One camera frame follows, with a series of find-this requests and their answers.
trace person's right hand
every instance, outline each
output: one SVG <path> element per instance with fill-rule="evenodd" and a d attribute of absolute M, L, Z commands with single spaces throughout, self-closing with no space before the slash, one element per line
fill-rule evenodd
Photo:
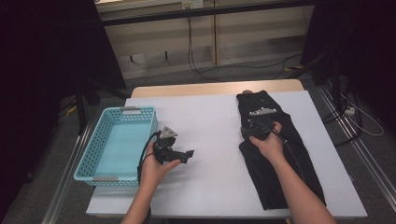
<path fill-rule="evenodd" d="M 282 125 L 278 122 L 274 122 L 274 124 L 274 128 L 280 133 Z M 273 163 L 279 159 L 284 159 L 282 141 L 274 133 L 270 133 L 264 141 L 253 136 L 250 136 L 249 139 L 253 145 L 259 148 L 262 155 L 267 158 L 269 162 Z"/>

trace forearm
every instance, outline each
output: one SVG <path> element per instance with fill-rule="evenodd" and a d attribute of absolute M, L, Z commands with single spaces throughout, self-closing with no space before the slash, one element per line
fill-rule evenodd
<path fill-rule="evenodd" d="M 282 158 L 273 162 L 295 223 L 335 223 L 322 201 Z"/>
<path fill-rule="evenodd" d="M 127 214 L 122 220 L 122 224 L 132 223 L 132 224 L 141 224 L 144 222 L 148 211 L 149 205 L 151 203 L 151 199 L 155 192 L 154 187 L 142 188 L 140 187 L 134 196 L 134 201 L 128 209 Z"/>

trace table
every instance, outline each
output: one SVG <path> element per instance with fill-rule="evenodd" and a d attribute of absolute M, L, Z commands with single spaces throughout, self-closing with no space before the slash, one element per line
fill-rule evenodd
<path fill-rule="evenodd" d="M 317 171 L 332 214 L 339 218 L 366 217 L 361 200 L 315 106 L 298 80 L 137 88 L 126 105 L 153 104 L 157 108 L 160 127 L 172 120 L 171 128 L 179 133 L 174 149 L 196 149 L 188 164 L 178 166 L 159 186 L 151 203 L 152 216 L 290 217 L 289 209 L 262 210 L 237 147 L 242 141 L 239 130 L 222 128 L 240 125 L 238 119 L 231 118 L 237 116 L 234 96 L 244 90 L 269 91 L 282 108 L 291 114 Z M 212 116 L 213 112 L 216 115 L 219 111 L 223 112 L 220 117 Z M 194 119 L 186 119 L 190 117 L 185 113 L 189 116 L 193 114 Z M 206 116 L 205 122 L 200 120 L 200 116 Z M 214 135 L 229 141 L 214 141 Z M 126 213 L 135 191 L 131 187 L 96 187 L 87 213 L 100 217 L 121 217 Z"/>

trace gray floor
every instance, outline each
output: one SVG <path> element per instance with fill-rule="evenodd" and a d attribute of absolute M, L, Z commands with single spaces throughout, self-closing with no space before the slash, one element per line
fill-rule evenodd
<path fill-rule="evenodd" d="M 202 73 L 202 75 L 222 81 L 271 79 L 279 75 L 279 72 L 282 71 L 282 64 L 267 68 L 263 66 L 278 63 L 282 60 L 283 59 L 243 63 L 238 65 L 244 65 L 245 67 L 220 68 Z M 296 56 L 288 60 L 285 67 L 297 65 L 298 62 L 299 56 Z M 247 68 L 246 66 L 261 66 L 261 68 Z M 278 78 L 288 75 L 289 73 L 283 73 L 278 76 Z M 319 114 L 322 117 L 329 114 L 330 110 L 324 104 L 323 99 L 318 93 L 317 87 L 314 86 L 311 75 L 304 75 L 300 80 L 303 82 L 305 89 L 309 91 Z M 128 79 L 126 81 L 128 90 L 125 92 L 131 93 L 135 87 L 139 86 L 206 82 L 215 82 L 215 80 L 201 77 L 197 73 L 189 70 L 172 74 L 162 74 L 160 76 Z M 101 106 L 122 105 L 124 103 L 122 100 L 115 99 L 106 92 L 99 92 L 99 94 L 102 97 Z M 375 113 L 363 99 L 359 97 L 359 101 L 361 109 L 375 116 Z M 93 111 L 95 108 L 96 106 L 92 105 L 86 106 L 89 116 L 91 114 L 90 111 Z M 363 117 L 363 124 L 367 130 L 378 132 L 373 122 L 366 117 Z M 334 143 L 346 139 L 336 122 L 326 124 L 326 129 Z M 2 223 L 40 223 L 42 221 L 77 139 L 77 114 L 74 113 L 71 116 L 61 117 L 56 132 L 52 136 L 42 160 L 33 170 L 33 181 L 22 187 L 18 198 L 9 208 L 7 216 Z M 371 136 L 367 133 L 361 135 L 361 140 L 369 148 L 379 166 L 393 183 L 396 181 L 396 167 L 394 165 L 396 161 L 395 139 L 395 132 L 389 129 L 385 129 L 385 133 L 382 136 Z M 352 145 L 345 144 L 336 149 L 347 172 L 356 178 L 353 184 L 368 214 L 366 218 L 339 220 L 339 222 L 396 223 L 395 211 L 389 205 L 389 202 L 384 197 L 384 194 L 375 183 Z M 120 218 L 99 218 L 85 214 L 88 199 L 91 197 L 92 191 L 93 188 L 86 186 L 84 183 L 73 181 L 69 192 L 78 192 L 78 194 L 70 193 L 67 195 L 64 206 L 58 217 L 58 223 L 120 223 Z"/>

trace person's left hand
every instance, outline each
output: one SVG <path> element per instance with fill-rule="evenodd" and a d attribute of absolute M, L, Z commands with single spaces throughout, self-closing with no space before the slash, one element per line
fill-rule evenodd
<path fill-rule="evenodd" d="M 180 164 L 180 160 L 171 161 L 164 165 L 159 164 L 154 154 L 151 154 L 154 151 L 153 145 L 153 142 L 148 144 L 146 155 L 149 156 L 143 163 L 140 186 L 156 189 L 163 181 L 166 173 Z"/>

